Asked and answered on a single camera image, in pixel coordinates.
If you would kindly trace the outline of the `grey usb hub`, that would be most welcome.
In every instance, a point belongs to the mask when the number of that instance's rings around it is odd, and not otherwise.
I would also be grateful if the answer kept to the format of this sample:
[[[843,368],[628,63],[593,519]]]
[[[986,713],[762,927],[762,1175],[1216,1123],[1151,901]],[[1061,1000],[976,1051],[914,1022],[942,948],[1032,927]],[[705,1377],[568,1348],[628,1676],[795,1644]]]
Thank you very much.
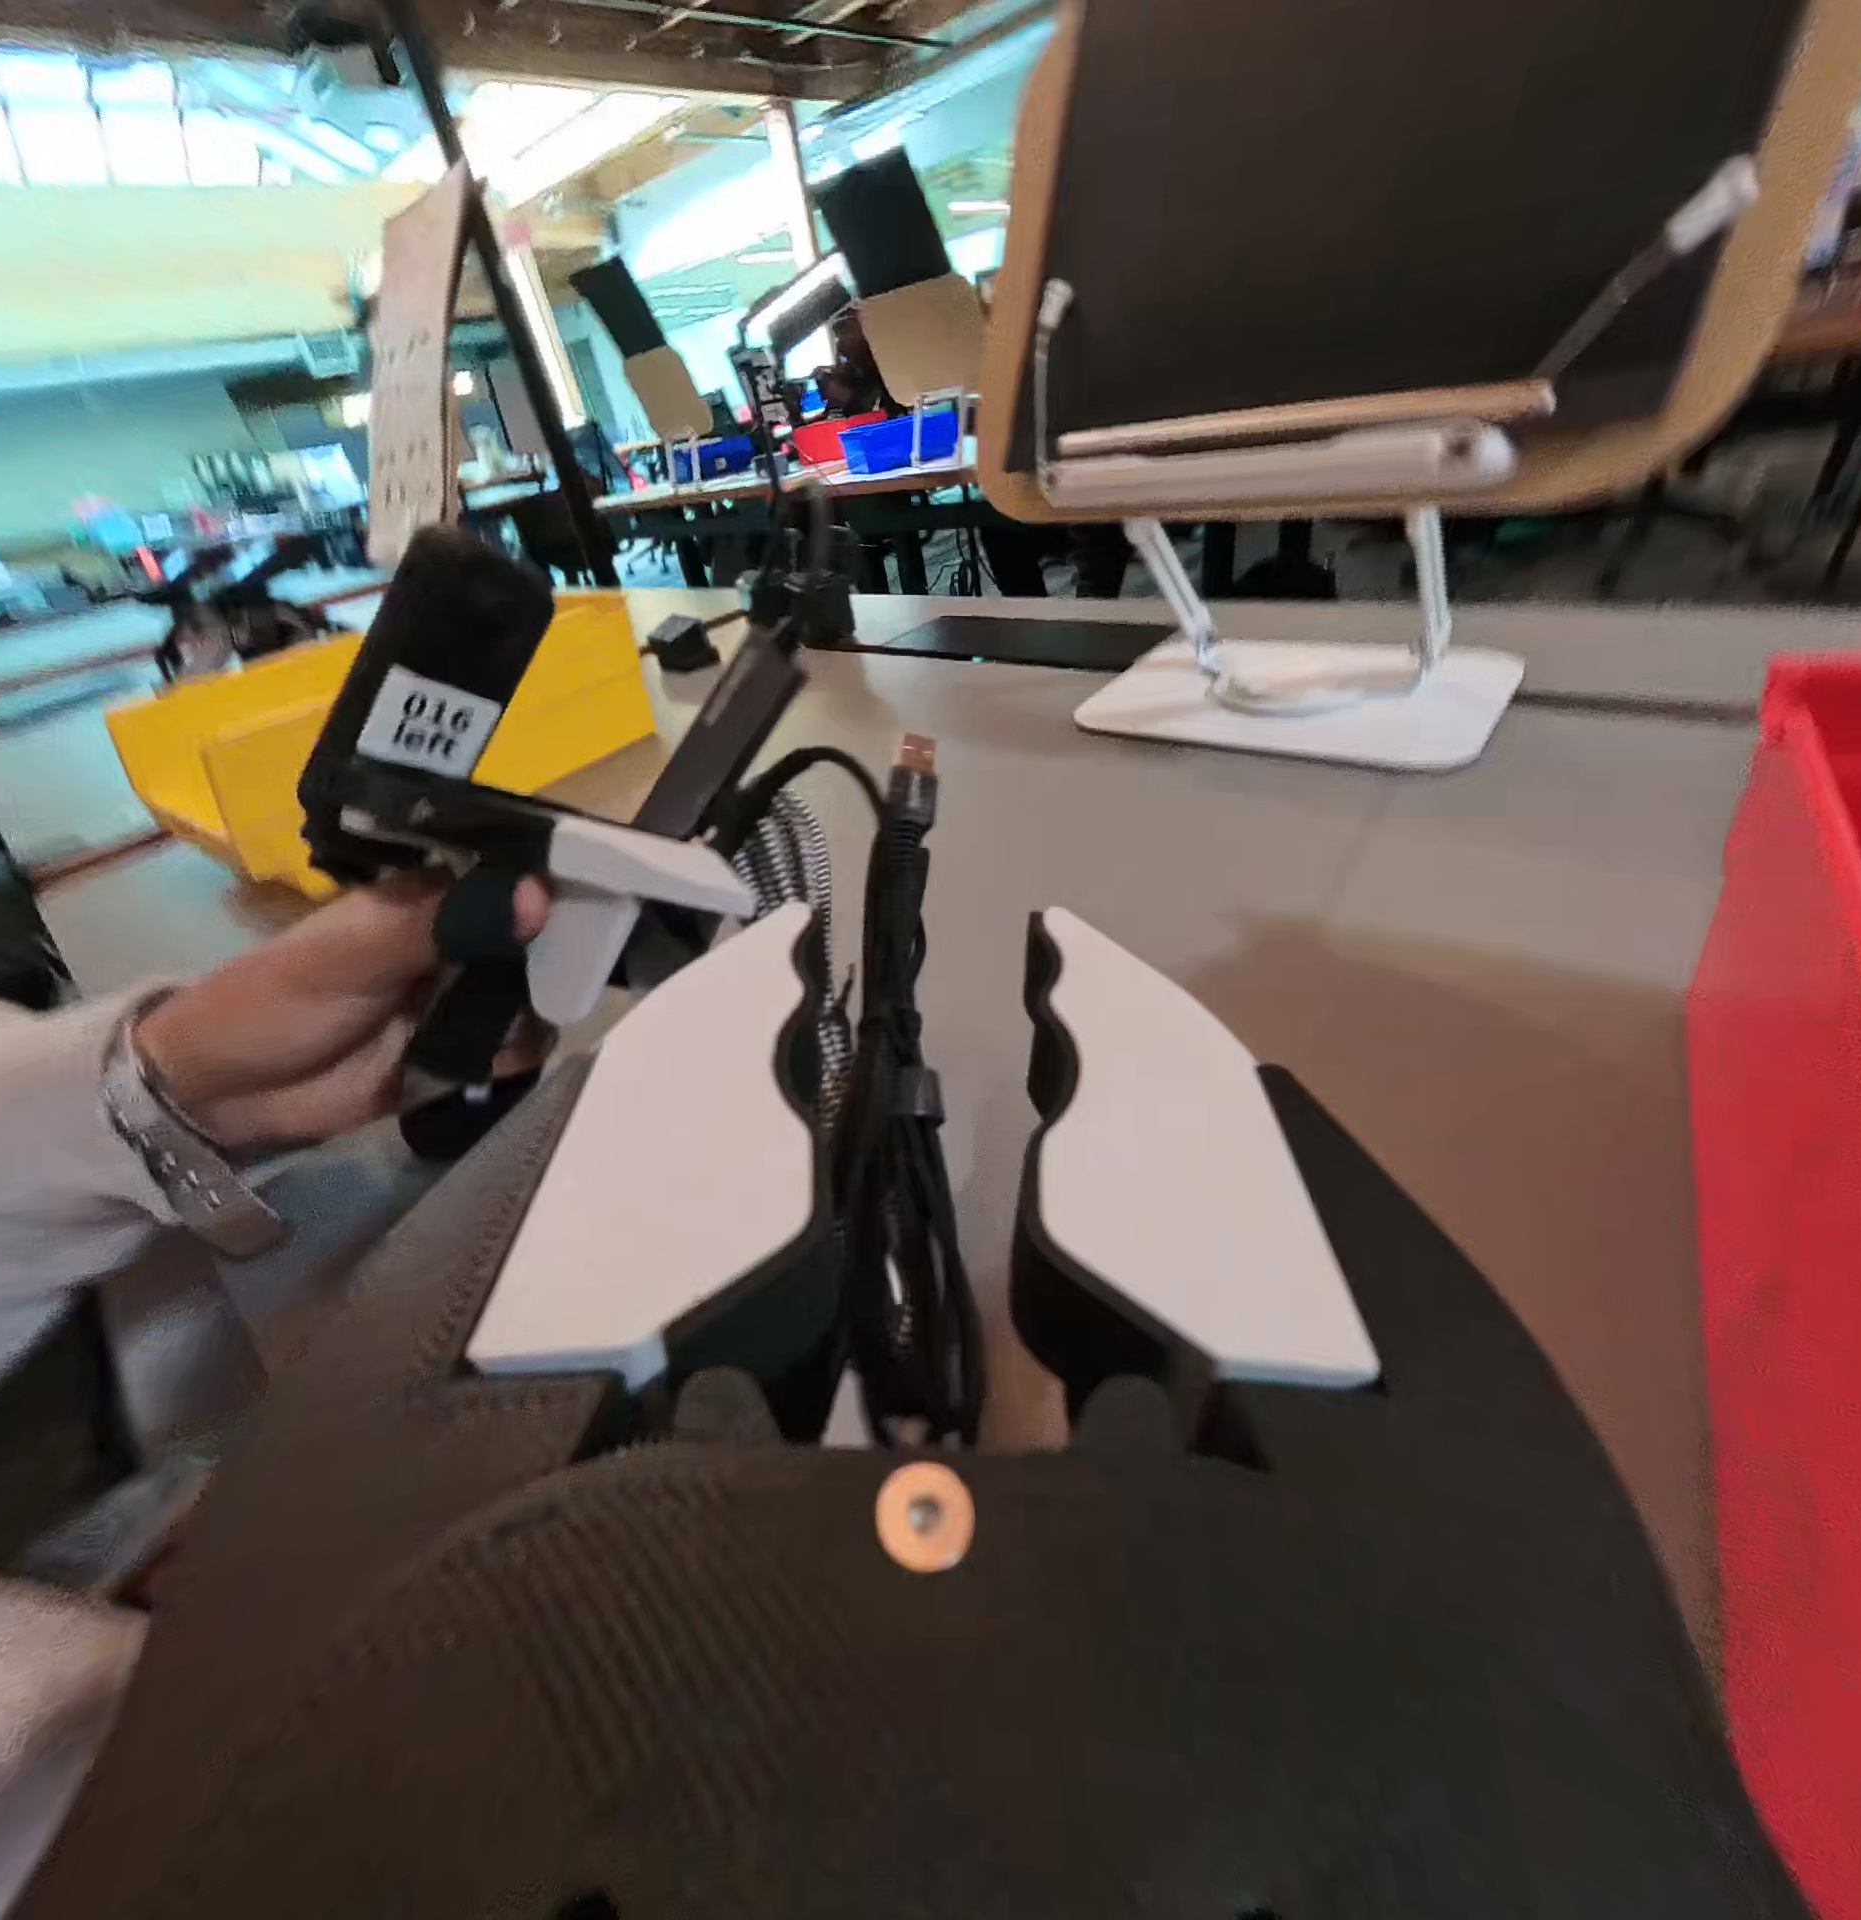
[[[750,623],[736,659],[637,804],[631,826],[675,840],[694,840],[716,826],[805,676],[795,614],[777,626]]]

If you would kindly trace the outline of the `person's left hand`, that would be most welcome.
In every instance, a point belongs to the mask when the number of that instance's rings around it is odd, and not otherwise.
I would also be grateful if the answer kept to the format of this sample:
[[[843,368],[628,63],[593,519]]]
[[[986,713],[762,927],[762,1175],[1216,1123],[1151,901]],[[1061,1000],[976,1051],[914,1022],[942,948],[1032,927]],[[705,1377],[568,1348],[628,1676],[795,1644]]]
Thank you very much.
[[[343,1139],[423,1098],[406,1063],[445,970],[444,871],[391,875],[135,1015],[147,1075],[233,1159]]]

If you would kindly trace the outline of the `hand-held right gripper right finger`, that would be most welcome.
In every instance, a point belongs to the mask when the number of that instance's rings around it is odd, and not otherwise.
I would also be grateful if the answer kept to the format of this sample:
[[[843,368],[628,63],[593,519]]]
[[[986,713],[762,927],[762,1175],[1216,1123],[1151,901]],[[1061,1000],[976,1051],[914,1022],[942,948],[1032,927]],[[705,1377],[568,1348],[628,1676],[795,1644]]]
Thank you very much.
[[[1064,906],[1030,918],[1025,1009],[1030,1353],[1068,1387],[1375,1387],[1375,1341],[1249,1043]]]

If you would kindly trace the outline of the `person's left forearm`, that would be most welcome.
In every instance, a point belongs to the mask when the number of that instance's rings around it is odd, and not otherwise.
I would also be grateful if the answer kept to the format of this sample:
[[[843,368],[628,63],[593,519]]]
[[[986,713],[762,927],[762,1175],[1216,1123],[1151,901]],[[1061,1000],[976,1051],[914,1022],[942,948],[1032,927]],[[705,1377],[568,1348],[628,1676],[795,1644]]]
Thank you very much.
[[[82,1283],[180,1222],[103,1098],[117,1029],[170,990],[147,982],[54,1012],[0,1000],[0,1379]]]

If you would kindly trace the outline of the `printed sheet stand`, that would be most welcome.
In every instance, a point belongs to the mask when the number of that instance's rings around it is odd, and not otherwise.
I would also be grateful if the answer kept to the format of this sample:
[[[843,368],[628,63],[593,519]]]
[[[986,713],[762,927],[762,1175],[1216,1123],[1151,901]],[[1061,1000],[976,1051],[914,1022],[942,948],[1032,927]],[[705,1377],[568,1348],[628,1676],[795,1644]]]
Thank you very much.
[[[481,193],[468,162],[448,168],[384,231],[367,326],[373,356],[366,550],[393,569],[412,538],[451,522],[460,497],[460,420],[450,367],[464,253]]]

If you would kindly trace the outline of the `black post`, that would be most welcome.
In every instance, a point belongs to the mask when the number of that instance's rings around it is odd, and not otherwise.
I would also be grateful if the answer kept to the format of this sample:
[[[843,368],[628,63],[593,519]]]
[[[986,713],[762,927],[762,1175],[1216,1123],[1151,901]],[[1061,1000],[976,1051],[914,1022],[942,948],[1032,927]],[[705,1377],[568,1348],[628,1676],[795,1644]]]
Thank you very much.
[[[384,18],[391,39],[403,51],[407,73],[436,134],[436,146],[448,170],[468,168],[464,132],[448,104],[436,49],[423,28],[418,7],[414,2],[376,2],[375,9]],[[595,587],[617,587],[622,579],[616,566],[616,546],[606,538],[606,528],[595,512],[587,476],[578,459],[575,445],[571,441],[571,428],[563,416],[560,394],[552,379],[552,356],[544,348],[548,340],[537,329],[533,316],[524,305],[521,275],[499,236],[488,190],[481,184],[475,190],[479,207],[475,215],[479,260],[490,280],[491,302],[509,337],[511,356],[519,363],[532,413],[550,449],[550,466],[559,481],[559,492],[569,514],[573,538],[582,550],[582,572]]]

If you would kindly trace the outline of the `red storage bin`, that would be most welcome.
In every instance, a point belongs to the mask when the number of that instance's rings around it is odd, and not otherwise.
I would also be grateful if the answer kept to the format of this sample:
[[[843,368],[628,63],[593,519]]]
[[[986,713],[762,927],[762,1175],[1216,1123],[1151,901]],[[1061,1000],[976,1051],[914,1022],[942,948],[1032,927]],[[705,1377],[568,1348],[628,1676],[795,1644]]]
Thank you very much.
[[[1723,1686],[1821,1916],[1861,1916],[1861,654],[1775,659],[1687,1001]]]

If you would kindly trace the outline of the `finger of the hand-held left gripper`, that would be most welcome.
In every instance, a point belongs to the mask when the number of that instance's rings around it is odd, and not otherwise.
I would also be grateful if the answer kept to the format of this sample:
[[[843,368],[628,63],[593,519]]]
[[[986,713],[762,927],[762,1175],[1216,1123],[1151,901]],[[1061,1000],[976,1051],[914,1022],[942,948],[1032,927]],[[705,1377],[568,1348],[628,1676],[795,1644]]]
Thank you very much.
[[[758,895],[731,861],[701,840],[677,840],[584,814],[560,814],[550,847],[552,913],[636,899],[750,920]]]

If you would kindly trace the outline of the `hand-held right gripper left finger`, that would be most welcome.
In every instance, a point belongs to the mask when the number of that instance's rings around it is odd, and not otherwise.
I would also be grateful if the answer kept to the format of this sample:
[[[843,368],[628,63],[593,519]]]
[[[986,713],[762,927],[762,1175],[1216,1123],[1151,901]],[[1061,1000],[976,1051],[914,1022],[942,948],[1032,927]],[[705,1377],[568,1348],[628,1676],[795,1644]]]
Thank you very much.
[[[606,1033],[469,1334],[475,1373],[649,1387],[695,1312],[820,1221],[784,1045],[811,1010],[812,930],[811,904],[774,906]]]

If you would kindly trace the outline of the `black board stand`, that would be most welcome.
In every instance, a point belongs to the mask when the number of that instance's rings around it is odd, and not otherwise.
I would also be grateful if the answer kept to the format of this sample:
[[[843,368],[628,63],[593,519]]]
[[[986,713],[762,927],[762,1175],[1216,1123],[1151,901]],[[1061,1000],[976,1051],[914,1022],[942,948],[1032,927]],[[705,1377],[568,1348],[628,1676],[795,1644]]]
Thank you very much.
[[[667,334],[620,253],[569,274],[569,284],[606,326],[625,376],[656,437],[667,441],[705,440],[714,413],[680,352]]]
[[[854,309],[885,391],[905,408],[979,395],[988,311],[957,272],[904,148],[857,162],[812,190],[843,257]]]

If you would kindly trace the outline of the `white base document stand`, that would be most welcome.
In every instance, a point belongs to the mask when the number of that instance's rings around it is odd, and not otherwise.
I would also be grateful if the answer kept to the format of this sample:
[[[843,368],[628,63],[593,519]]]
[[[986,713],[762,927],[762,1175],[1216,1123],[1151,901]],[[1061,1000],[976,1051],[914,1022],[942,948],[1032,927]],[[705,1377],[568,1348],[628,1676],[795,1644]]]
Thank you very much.
[[[1013,139],[980,477],[1116,522],[1175,631],[1077,720],[1452,771],[1524,681],[1447,514],[1609,499],[1747,395],[1861,95],[1861,5],[1061,5]],[[1229,638],[1175,524],[1394,518],[1400,644]]]

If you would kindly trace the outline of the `yellow storage bin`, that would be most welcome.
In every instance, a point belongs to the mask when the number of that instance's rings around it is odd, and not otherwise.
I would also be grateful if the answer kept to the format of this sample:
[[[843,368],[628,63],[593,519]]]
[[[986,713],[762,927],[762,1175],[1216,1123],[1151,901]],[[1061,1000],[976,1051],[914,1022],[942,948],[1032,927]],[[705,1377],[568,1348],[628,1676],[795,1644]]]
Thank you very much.
[[[302,837],[296,780],[361,638],[320,636],[114,708],[107,727],[116,754],[153,821],[240,878],[333,897],[336,884],[311,864]],[[653,732],[625,594],[565,590],[479,758],[479,780],[541,793]]]

